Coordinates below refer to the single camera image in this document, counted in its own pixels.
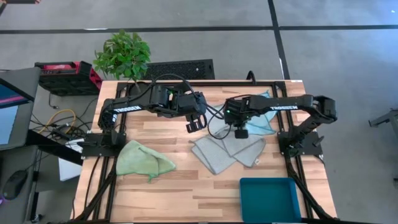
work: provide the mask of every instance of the green plant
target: green plant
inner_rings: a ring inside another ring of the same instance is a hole
[[[120,30],[105,41],[103,50],[104,52],[95,51],[95,70],[101,70],[105,75],[112,74],[118,80],[122,76],[135,82],[146,74],[150,49],[138,34],[129,35]]]

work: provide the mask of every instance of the green microfiber towel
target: green microfiber towel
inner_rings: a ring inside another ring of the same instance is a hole
[[[154,177],[175,169],[175,164],[163,154],[132,140],[127,143],[118,157],[116,174],[144,174]]]

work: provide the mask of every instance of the teal tray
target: teal tray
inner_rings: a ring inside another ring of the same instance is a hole
[[[299,223],[301,214],[291,178],[242,178],[241,213],[246,223]]]

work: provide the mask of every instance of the concrete floor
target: concrete floor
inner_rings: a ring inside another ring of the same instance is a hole
[[[397,1],[278,0],[275,9],[280,26],[398,24]],[[267,1],[43,0],[36,6],[9,5],[0,17],[0,30],[258,25],[272,25]],[[273,31],[140,35],[151,47],[153,62],[212,58],[217,79],[245,78],[248,70],[257,79],[282,78]],[[398,189],[392,178],[398,176],[398,142],[389,124],[370,128],[368,119],[398,107],[398,30],[301,30],[281,35],[291,79],[302,79],[307,93],[329,96],[338,105],[339,120],[319,129],[325,135],[326,171],[338,216],[396,223]],[[31,67],[38,61],[90,62],[109,36],[0,35],[0,68]],[[81,114],[91,99],[55,96],[53,104]],[[34,114],[42,122],[55,112],[47,100],[48,92],[39,88]],[[84,120],[92,119],[93,108]],[[67,194],[62,189],[40,198],[39,210],[49,216],[46,222],[69,217],[75,190],[70,185]],[[62,203],[63,209],[48,206],[54,203]]]

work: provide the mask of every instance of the wooden tabletop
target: wooden tabletop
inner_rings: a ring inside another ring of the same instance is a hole
[[[117,81],[106,81],[102,84],[93,121],[94,133],[101,133],[97,125],[100,110],[105,99],[115,97],[117,84]],[[288,96],[305,94],[301,81],[289,80],[286,81],[286,86]],[[272,95],[271,88],[266,86],[206,86],[194,89],[202,91],[207,102],[213,106],[223,104],[226,98],[236,95],[260,94],[267,90]],[[288,127],[285,114],[282,114],[284,125]],[[298,125],[308,114],[293,111],[292,116],[294,123]],[[163,153],[177,165],[177,169],[152,179],[150,184],[147,183],[147,176],[118,176],[111,222],[241,222],[240,178],[287,177],[276,134],[265,136],[266,146],[259,156],[258,165],[248,168],[235,162],[224,172],[213,175],[191,152],[193,144],[188,142],[206,136],[207,130],[188,134],[186,124],[184,117],[158,118],[156,114],[147,111],[127,114],[127,140],[134,139]],[[271,126],[274,130],[279,130],[276,117],[271,121]],[[88,179],[95,160],[96,157],[90,157],[83,163],[75,198],[76,215],[83,210]],[[323,164],[314,156],[302,156],[302,160],[309,191],[325,211],[335,217],[335,207]],[[89,201],[98,189],[102,161],[101,158],[95,169],[88,194]],[[299,189],[297,193],[302,217],[306,217]],[[104,218],[107,196],[108,191],[101,203],[100,218]]]

